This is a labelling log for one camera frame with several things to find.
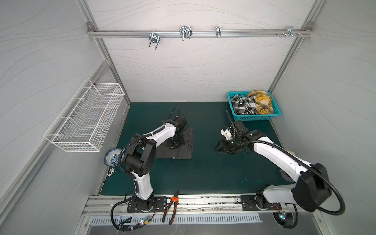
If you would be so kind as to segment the dark grey striped shirt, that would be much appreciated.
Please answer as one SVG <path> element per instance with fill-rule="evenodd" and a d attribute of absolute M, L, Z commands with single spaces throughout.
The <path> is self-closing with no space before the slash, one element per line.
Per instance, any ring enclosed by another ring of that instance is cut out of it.
<path fill-rule="evenodd" d="M 183 131 L 184 143 L 178 148 L 169 148 L 165 141 L 156 148 L 156 159 L 189 160 L 193 157 L 193 129 Z"/>

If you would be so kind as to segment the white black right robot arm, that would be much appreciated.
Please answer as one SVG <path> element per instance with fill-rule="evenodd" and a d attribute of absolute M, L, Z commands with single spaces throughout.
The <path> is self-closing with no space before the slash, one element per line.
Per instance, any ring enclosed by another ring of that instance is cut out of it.
<path fill-rule="evenodd" d="M 259 207 L 269 204 L 298 205 L 308 212 L 317 210 L 333 194 L 326 182 L 327 172 L 320 164 L 312 165 L 283 149 L 258 130 L 249 131 L 241 121 L 220 131 L 222 139 L 215 150 L 230 155 L 250 149 L 275 164 L 292 182 L 290 185 L 266 185 L 255 200 Z"/>

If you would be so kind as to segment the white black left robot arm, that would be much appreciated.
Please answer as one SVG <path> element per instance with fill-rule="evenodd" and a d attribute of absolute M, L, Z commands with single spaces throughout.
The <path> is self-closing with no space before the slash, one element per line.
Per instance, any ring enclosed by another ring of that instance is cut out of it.
<path fill-rule="evenodd" d="M 166 144 L 165 150 L 178 150 L 186 143 L 183 131 L 187 121 L 177 116 L 165 120 L 162 125 L 143 135 L 133 135 L 119 154 L 119 169 L 130 175 L 135 186 L 137 208 L 148 212 L 153 207 L 154 191 L 150 181 L 150 171 L 156 158 L 157 148 Z"/>

